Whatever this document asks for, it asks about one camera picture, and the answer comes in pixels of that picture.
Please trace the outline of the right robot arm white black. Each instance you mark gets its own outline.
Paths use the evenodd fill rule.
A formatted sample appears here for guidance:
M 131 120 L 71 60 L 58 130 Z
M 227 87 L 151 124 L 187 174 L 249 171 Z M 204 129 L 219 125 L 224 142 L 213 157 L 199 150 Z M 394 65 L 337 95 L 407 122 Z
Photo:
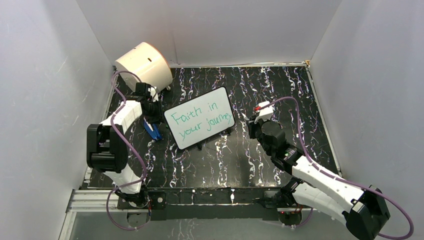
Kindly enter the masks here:
M 292 176 L 278 193 L 265 198 L 265 204 L 306 205 L 338 220 L 359 240 L 378 236 L 391 217 L 379 188 L 347 184 L 345 179 L 310 162 L 303 150 L 287 142 L 285 132 L 275 121 L 250 119 L 246 124 L 249 137 L 258 140 L 271 162 Z

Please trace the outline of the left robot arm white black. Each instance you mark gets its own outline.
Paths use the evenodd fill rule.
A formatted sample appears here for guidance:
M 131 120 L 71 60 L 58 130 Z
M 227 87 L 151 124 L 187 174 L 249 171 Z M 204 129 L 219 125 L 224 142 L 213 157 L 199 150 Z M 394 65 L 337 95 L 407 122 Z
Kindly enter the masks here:
M 159 90 L 138 82 L 135 91 L 124 95 L 117 109 L 105 120 L 91 124 L 86 131 L 86 162 L 88 167 L 105 174 L 113 180 L 114 193 L 132 207 L 144 208 L 149 203 L 149 194 L 143 189 L 143 173 L 138 177 L 128 163 L 129 152 L 137 158 L 140 154 L 125 137 L 130 126 L 143 118 L 143 126 L 150 137 L 161 140 L 157 125 L 162 121 L 162 105 Z

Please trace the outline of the small white whiteboard black frame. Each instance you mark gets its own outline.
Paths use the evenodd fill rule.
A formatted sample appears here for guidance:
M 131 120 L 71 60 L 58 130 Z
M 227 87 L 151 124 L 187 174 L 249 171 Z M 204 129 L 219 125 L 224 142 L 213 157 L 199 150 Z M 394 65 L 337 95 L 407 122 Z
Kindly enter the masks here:
M 165 110 L 164 118 L 180 150 L 236 124 L 232 104 L 224 86 Z

